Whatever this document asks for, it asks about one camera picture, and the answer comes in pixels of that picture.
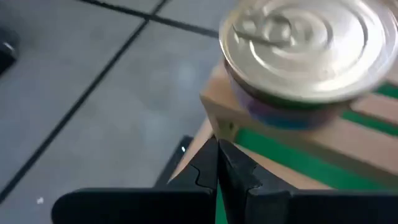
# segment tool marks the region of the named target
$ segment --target black object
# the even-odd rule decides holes
[[[217,176],[230,224],[398,223],[394,192],[299,190],[214,138],[166,185],[64,195],[53,223],[214,223]]]
[[[0,27],[0,75],[17,60],[18,35],[5,27]]]
[[[166,185],[169,182],[171,175],[173,175],[175,168],[178,166],[178,163],[181,161],[182,157],[185,154],[185,150],[188,149],[192,140],[193,140],[193,138],[191,136],[182,137],[181,141],[179,142],[177,147],[174,149],[174,153],[173,153],[172,157],[169,159],[169,161],[167,162],[166,166],[164,167],[162,173],[157,178],[155,187],[161,187],[163,185]]]
[[[215,139],[169,184],[153,189],[82,189],[59,198],[56,224],[213,223],[217,193]]]

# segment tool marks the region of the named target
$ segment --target green stripe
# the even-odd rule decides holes
[[[227,224],[220,183],[217,185],[216,224]]]
[[[398,88],[389,83],[383,84],[375,92],[378,94],[382,94],[384,96],[390,96],[395,99],[398,99]]]
[[[279,164],[296,170],[335,189],[383,189],[375,181],[329,164],[248,129],[239,130],[236,142]]]
[[[369,116],[363,116],[354,111],[345,111],[341,117],[377,131],[381,131],[392,136],[398,136],[398,126],[394,126],[393,124],[389,124]]]

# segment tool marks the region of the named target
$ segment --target concrete floor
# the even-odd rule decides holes
[[[157,15],[217,30],[235,1],[170,0]],[[151,13],[161,0],[104,2]],[[0,0],[0,24],[21,36],[19,61],[0,77],[1,224],[51,223],[54,201],[79,188],[153,186],[205,118],[199,92],[221,57],[218,39],[66,0]]]

